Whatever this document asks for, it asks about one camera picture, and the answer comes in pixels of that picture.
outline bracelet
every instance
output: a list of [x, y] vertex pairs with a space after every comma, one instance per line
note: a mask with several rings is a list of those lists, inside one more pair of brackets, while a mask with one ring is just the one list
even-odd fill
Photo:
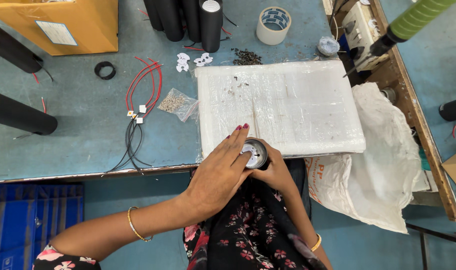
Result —
[[321, 235], [316, 234], [318, 236], [318, 242], [316, 242], [316, 245], [311, 248], [311, 251], [315, 251], [320, 245], [321, 245]]
[[132, 208], [135, 208], [135, 209], [138, 209], [139, 207], [137, 206], [131, 206], [129, 209], [128, 209], [128, 221], [129, 221], [129, 226], [131, 227], [131, 229], [133, 230], [133, 232], [135, 233], [136, 236], [140, 237], [141, 240], [143, 240], [144, 242], [149, 242], [151, 241], [151, 239], [153, 239], [153, 236], [151, 236], [150, 239], [144, 239], [142, 236], [140, 236], [140, 234], [135, 230], [135, 227], [133, 226], [133, 223], [131, 222], [131, 216], [129, 215], [129, 213], [131, 212], [131, 209]]

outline woman's left hand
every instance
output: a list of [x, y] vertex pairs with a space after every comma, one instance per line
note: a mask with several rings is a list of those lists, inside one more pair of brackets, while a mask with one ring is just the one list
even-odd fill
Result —
[[188, 188], [179, 195], [195, 215], [192, 224], [219, 212], [253, 170], [245, 169], [251, 154], [243, 149], [249, 125], [237, 126], [199, 165]]

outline blue workbench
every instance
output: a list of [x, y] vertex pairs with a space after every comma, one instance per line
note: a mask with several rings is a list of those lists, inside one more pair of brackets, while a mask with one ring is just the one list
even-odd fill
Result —
[[[413, 2], [380, 0], [388, 22], [392, 22]], [[445, 162], [456, 153], [454, 122], [443, 120], [441, 104], [456, 100], [456, 3], [405, 43], [400, 55], [415, 89], [434, 142]], [[456, 184], [449, 179], [456, 198]]]
[[[269, 6], [283, 7], [292, 17], [285, 41], [277, 46], [261, 43], [255, 34], [260, 12]], [[0, 22], [5, 31], [44, 59], [45, 68], [55, 79], [51, 82], [41, 70], [37, 73], [40, 82], [37, 84], [32, 74], [0, 57], [0, 93], [39, 110], [43, 110], [43, 97], [47, 113], [59, 122], [57, 130], [49, 136], [32, 135], [16, 140], [13, 138], [26, 132], [0, 125], [0, 180], [95, 175], [114, 167], [126, 150], [124, 138], [129, 123], [126, 91], [144, 65], [133, 56], [145, 60], [150, 57], [164, 64], [158, 104], [171, 88], [196, 97], [191, 74], [176, 71], [177, 54], [186, 52], [195, 59], [202, 52], [181, 48], [192, 43], [187, 35], [180, 42], [168, 41], [163, 32], [153, 30], [149, 21], [143, 21], [147, 17], [138, 8], [145, 10], [142, 0], [119, 2], [117, 53], [52, 57]], [[222, 41], [219, 51], [210, 55], [214, 58], [212, 65], [230, 65], [237, 58], [231, 48], [256, 52], [265, 64], [312, 59], [316, 57], [318, 40], [330, 35], [321, 0], [230, 0], [225, 2], [223, 10], [239, 27], [225, 20], [224, 28], [233, 38]], [[115, 65], [117, 74], [113, 79], [103, 81], [96, 77], [93, 69], [101, 61]], [[133, 95], [135, 107], [146, 103], [151, 95], [151, 76], [145, 78]], [[194, 120], [183, 123], [176, 115], [155, 108], [145, 118], [142, 128], [144, 138], [137, 155], [140, 160], [156, 168], [195, 163], [200, 145]]]

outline floral dress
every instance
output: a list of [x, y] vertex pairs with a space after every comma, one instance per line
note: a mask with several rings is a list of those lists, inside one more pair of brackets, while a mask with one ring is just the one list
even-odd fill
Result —
[[281, 195], [256, 179], [221, 212], [186, 227], [183, 241], [188, 270], [326, 269], [298, 236]]
[[47, 245], [36, 257], [33, 270], [101, 270], [101, 267], [92, 258], [64, 255]]

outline masking tape roll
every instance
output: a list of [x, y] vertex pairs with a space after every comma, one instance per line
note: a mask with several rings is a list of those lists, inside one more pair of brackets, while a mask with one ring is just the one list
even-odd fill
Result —
[[[265, 23], [277, 24], [281, 30], [272, 30], [267, 28]], [[267, 45], [280, 44], [286, 37], [288, 29], [291, 26], [290, 14], [279, 7], [269, 7], [263, 10], [256, 27], [256, 36], [261, 42]]]

